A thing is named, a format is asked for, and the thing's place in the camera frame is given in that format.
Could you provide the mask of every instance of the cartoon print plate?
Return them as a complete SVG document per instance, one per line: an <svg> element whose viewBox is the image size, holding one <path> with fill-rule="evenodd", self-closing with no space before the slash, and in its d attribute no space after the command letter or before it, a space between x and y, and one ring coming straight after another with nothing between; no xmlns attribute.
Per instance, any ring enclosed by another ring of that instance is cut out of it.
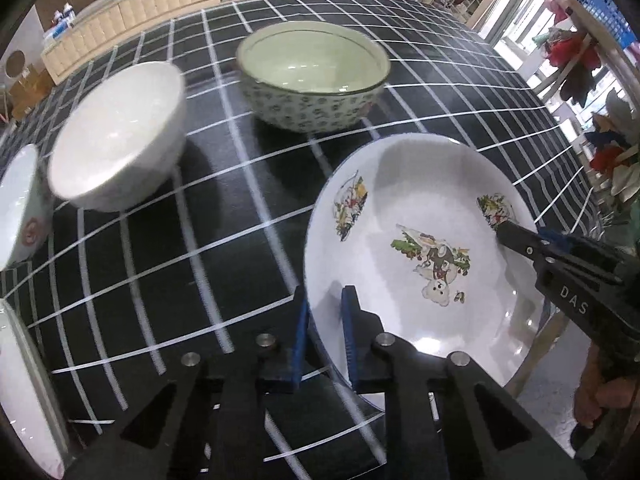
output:
<svg viewBox="0 0 640 480"><path fill-rule="evenodd" d="M509 381L544 298L531 262L497 243L489 220L506 212L536 230L502 172L447 137L391 136L343 162L316 201L304 267L319 341L345 380L339 298L355 285L387 331L423 352L466 351L498 383ZM384 405L382 395L367 398Z"/></svg>

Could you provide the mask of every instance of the cartoon decal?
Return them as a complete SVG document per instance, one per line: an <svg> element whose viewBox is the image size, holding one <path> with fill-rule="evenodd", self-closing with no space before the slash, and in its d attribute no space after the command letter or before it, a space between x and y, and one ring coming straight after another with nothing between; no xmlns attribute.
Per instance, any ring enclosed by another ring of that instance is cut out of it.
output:
<svg viewBox="0 0 640 480"><path fill-rule="evenodd" d="M513 207L511 207L509 201L501 193L478 197L478 207L480 211L482 211L487 223L491 226L491 229L495 230L497 225L507 220L511 220L512 222L518 221L513 212Z"/></svg>
<svg viewBox="0 0 640 480"><path fill-rule="evenodd" d="M445 240L436 240L431 235L398 224L404 235L403 240L393 240L391 246L410 260L416 258L417 272L427 285L422 296L441 306L447 306L450 300L449 285L458 277L466 276L471 266L468 249L451 246ZM457 291L454 301L465 302L465 293Z"/></svg>
<svg viewBox="0 0 640 480"><path fill-rule="evenodd" d="M22 230L22 244L26 247L31 247L38 241L40 234L42 233L42 225L38 222L37 218L30 218Z"/></svg>
<svg viewBox="0 0 640 480"><path fill-rule="evenodd" d="M349 180L340 186L334 199L335 231L341 242L349 236L349 232L362 213L366 201L367 188L364 186L362 177L358 176L356 171Z"/></svg>

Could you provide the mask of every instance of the bottle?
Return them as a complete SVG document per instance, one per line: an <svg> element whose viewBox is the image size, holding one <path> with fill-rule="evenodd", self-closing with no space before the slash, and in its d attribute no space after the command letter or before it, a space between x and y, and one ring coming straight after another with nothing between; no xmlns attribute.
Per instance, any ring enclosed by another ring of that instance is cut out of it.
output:
<svg viewBox="0 0 640 480"><path fill-rule="evenodd" d="M53 29L52 38L55 40L60 34L69 28L68 20L61 20Z"/></svg>
<svg viewBox="0 0 640 480"><path fill-rule="evenodd" d="M75 18L76 13L74 12L74 8L71 5L69 5L69 2L67 2L65 6L62 8L62 15L65 18L71 18L71 19Z"/></svg>

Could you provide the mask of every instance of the plate rim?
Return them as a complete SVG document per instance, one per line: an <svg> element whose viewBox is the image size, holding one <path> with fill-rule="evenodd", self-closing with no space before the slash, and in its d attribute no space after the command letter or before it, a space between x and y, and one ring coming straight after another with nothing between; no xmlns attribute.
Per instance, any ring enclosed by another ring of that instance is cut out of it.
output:
<svg viewBox="0 0 640 480"><path fill-rule="evenodd" d="M318 194L318 197L316 198L316 202L314 203L314 208L311 211L311 216L309 217L309 222L306 228L306 234L305 234L305 245L304 245L304 257L303 257L303 284L305 287L305 297L306 297L306 301L308 303L308 308L309 308L309 314L310 314L310 321L312 322L312 325L314 327L314 331L316 334L316 337L318 339L318 341L313 341L314 345L317 347L318 344L321 345L321 348L316 348L318 350L318 352L320 353L320 355L324 355L328 358L328 362L326 363L326 365L331 366L335 373L336 376L346 385L348 385L349 387L351 387L351 381L349 380L348 377L343 376L342 372L338 369L338 367L335 365L334 361L331 359L331 356L329 355L329 352L327 350L327 348L324 345L324 342L322 341L322 336L319 333L318 329L317 329L317 324L316 324L316 320L315 320L315 316L314 316L314 310L312 308L312 305L308 299L308 280L307 280L307 272L306 272L306 254L307 254L307 248L308 248L308 244L309 244L309 233L311 231L311 225L313 223L314 220L314 216L316 215L318 208L316 207L318 205L318 203L320 202L320 199L324 196L324 194L326 193L326 190L328 189L329 185L332 183L332 181L334 181L335 179L335 175L351 160L354 158L354 156L363 151L364 149L370 148L373 144L377 144L377 143L386 143L386 142L391 142L392 140L395 140L396 142L398 142L400 139L399 137L402 137L404 139L419 139L420 141L423 142L437 142L437 143L441 143L441 144L446 144L447 142L452 142L453 144L458 144L462 147L463 150L469 150L472 154L474 155L479 155L479 156L484 156L482 155L482 153L478 152L478 150L473 149L472 147L468 146L467 144L460 142L457 139L453 139L452 137L448 137L448 136L444 136L441 134L434 134L431 132L427 132L427 133L418 133L418 132L407 132L407 133L403 133L403 134L392 134L388 137L383 137L381 139L372 139L371 141L363 144L362 146L360 146L359 148L357 148L356 150L354 150L352 153L349 154L349 156L347 156L334 170L334 172L331 174L331 176L326 180L326 182L324 183L324 186L322 186L322 189L320 190L320 193ZM492 163L490 160L486 159L488 163L490 163L497 171L500 172L500 175L502 177L504 177L511 186L513 186L513 183L511 181L509 181L508 177L502 172L502 170L500 170L500 168L498 168L494 163ZM526 211L527 211L527 215L530 217L532 224L534 225L536 232L538 231L538 226L535 224L534 222L534 218L533 215L530 212L529 206L527 205L527 203L524 201L524 199L522 197L520 197L522 199L522 201L524 202L524 205L526 206ZM546 298L545 300L542 302L542 310L540 312L540 317L542 318L543 315L543 310L544 310L544 304L545 304ZM527 348L527 352L524 354L523 357L523 362L524 359L526 359L527 355L529 354L530 351L530 346L529 348ZM376 406L377 409L379 410L383 410L382 408L380 408L379 406Z"/></svg>

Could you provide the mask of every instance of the white plate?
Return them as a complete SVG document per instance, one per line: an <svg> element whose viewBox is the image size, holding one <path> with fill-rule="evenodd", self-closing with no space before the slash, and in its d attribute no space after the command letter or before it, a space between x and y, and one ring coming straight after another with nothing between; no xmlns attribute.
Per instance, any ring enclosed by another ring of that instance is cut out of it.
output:
<svg viewBox="0 0 640 480"><path fill-rule="evenodd" d="M347 379L340 292L423 352L468 352L504 385L529 351L544 298L532 263L498 245L490 222L537 231L510 181L447 137L372 142L335 171L306 236L305 286L328 356ZM371 400L383 406L383 396Z"/></svg>
<svg viewBox="0 0 640 480"><path fill-rule="evenodd" d="M27 452L53 478L70 457L65 419L26 327L0 300L0 404Z"/></svg>
<svg viewBox="0 0 640 480"><path fill-rule="evenodd" d="M0 270L33 256L51 227L53 202L38 168L38 150L24 146L0 182Z"/></svg>

